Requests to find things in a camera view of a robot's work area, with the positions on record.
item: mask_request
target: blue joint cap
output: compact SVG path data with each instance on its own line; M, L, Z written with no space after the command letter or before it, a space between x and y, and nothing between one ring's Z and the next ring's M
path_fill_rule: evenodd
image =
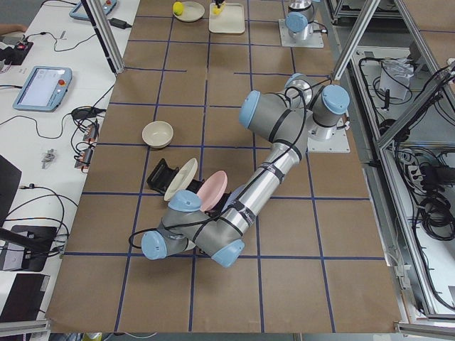
M348 109L349 101L348 92L339 85L327 85L322 90L322 102L334 114L344 114Z
M250 126L251 120L255 115L257 103L259 102L260 97L261 93L259 91L253 90L250 92L242 104L242 108L240 109L239 122L246 129L248 129Z
M308 19L300 12L291 12L284 20L286 27L294 32L302 32L308 26Z
M144 234L141 241L141 248L144 256L152 261L166 258L168 254L164 238L157 231L148 231Z
M171 199L168 206L179 212L199 211L202 200L189 190L179 190Z
M229 268L235 263L244 248L245 243L241 239L237 239L222 249L218 250L212 256L212 259L219 265L224 266L225 268Z
M294 73L286 82L284 87L288 87L293 81L295 81L296 78L305 76L303 73Z

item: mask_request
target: yellow fruit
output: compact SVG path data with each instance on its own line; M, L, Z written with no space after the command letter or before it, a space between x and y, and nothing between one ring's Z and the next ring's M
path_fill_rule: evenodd
M180 2L180 1L176 1L173 3L173 6L172 6L172 12L176 15L176 16L180 16L182 13L183 13L183 4Z

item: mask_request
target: white bowl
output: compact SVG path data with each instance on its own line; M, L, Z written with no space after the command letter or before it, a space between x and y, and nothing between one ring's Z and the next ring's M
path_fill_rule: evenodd
M172 136L172 126L165 121L151 122L142 131L142 139L152 148L166 147L170 144Z

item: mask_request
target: white desk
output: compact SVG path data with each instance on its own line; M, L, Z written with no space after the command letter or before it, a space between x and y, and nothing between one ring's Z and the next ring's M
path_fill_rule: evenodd
M119 1L108 18L115 17L133 24L139 1ZM71 7L57 2L45 4L29 26L26 35L50 32L58 38L57 50L62 50L71 48L94 34L90 22L72 19L68 15L70 10ZM131 29L112 28L121 54L124 53L127 46L130 31ZM74 50L60 53L54 52L55 41L50 35L32 36L29 40L34 42L34 45L24 63L21 66L13 66L8 72L0 74L0 84L23 85L31 69L36 65L70 67L73 70L73 80L61 105L51 113L16 111L12 108L12 104L18 94L18 89L1 90L0 121L6 121L16 115L33 117L38 121L40 134L57 136L60 133L62 118L76 107L93 105L114 84L115 76L107 64L96 36L80 44ZM110 93L100 101L97 107L107 108L109 97ZM42 139L36 134L33 121L17 118L0 126L0 154L22 171L21 184L35 183L39 186L48 187L58 194L66 195L78 202L86 175L74 168L73 156L75 154L70 144L74 130L75 125L71 117L67 117L64 121L63 135L59 139ZM82 141L81 132L75 135L74 141ZM46 169L42 169L41 159L43 154L50 149L54 149L55 159ZM50 193L40 189L19 190L12 208L34 197L46 194ZM63 202L65 204L64 223L70 229L76 207L65 199ZM61 206L56 197L45 197L21 208L9 218L20 217L60 219ZM58 223L45 220L5 222L4 227L11 229L15 224L56 226ZM48 307L60 263L61 260L58 257L49 258L41 272L50 276L41 310L46 311ZM15 272L2 271L0 273L0 310L3 309L15 275ZM44 319L44 314L39 313L38 319Z

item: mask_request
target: person's arm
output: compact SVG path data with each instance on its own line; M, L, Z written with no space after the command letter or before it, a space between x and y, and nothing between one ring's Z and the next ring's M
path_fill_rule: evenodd
M25 31L27 31L27 26L19 25L18 23L0 23L0 34Z

